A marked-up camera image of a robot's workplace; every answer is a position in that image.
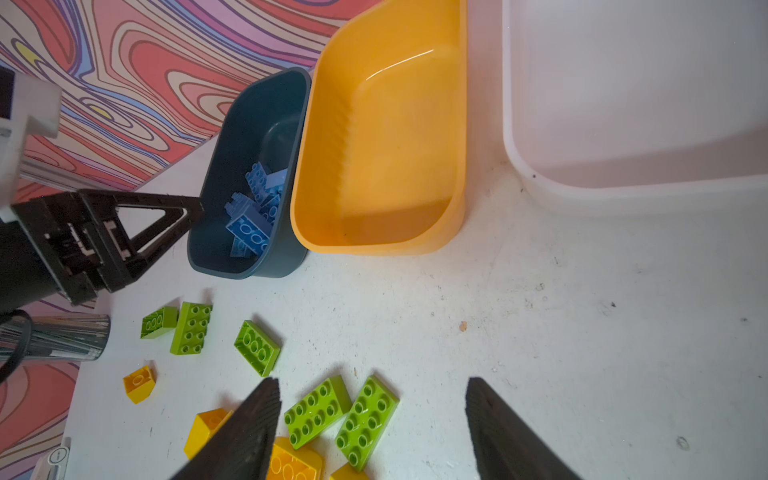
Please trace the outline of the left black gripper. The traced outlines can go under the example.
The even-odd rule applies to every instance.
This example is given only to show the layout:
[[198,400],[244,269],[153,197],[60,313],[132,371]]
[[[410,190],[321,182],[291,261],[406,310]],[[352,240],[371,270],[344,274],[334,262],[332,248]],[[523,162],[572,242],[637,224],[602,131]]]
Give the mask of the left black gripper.
[[[199,198],[80,190],[78,197],[40,197],[11,207],[1,223],[1,312],[54,293],[73,305],[135,282],[204,216]],[[135,234],[121,210],[161,216]]]

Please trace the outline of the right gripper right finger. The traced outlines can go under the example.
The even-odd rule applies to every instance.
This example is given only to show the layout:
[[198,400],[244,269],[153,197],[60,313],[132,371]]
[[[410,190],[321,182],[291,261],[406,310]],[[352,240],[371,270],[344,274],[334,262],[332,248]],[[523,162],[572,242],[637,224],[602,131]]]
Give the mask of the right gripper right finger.
[[480,478],[580,479],[484,379],[469,379],[465,399]]

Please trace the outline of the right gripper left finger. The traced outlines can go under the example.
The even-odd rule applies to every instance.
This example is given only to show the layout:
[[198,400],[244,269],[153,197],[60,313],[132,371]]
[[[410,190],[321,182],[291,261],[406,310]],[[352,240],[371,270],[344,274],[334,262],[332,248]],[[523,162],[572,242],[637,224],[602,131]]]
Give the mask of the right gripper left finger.
[[279,381],[267,377],[173,480],[264,480],[280,410]]

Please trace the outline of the blue lego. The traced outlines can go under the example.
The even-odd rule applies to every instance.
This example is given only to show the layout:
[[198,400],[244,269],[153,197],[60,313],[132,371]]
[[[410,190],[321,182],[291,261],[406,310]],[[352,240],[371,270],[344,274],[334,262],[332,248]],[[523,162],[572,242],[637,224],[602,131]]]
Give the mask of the blue lego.
[[266,176],[268,174],[269,170],[265,169],[260,162],[254,163],[251,169],[245,174],[245,179],[252,197],[257,203],[262,203],[269,195],[264,188]]
[[255,205],[255,201],[250,196],[234,192],[230,201],[225,204],[225,211],[230,219],[234,219],[253,205]]
[[238,213],[227,224],[227,230],[255,255],[261,256],[269,244],[273,225],[256,208]]
[[287,178],[287,169],[275,171],[266,176],[265,191],[269,195],[282,195]]

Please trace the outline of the blue lego bottom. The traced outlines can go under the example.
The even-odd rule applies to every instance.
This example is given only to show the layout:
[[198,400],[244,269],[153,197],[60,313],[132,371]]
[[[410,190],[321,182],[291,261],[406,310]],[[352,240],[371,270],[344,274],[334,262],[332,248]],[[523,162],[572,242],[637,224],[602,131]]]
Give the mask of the blue lego bottom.
[[230,219],[234,219],[253,205],[255,205],[255,201],[250,196],[234,192],[230,201],[225,204],[225,211]]

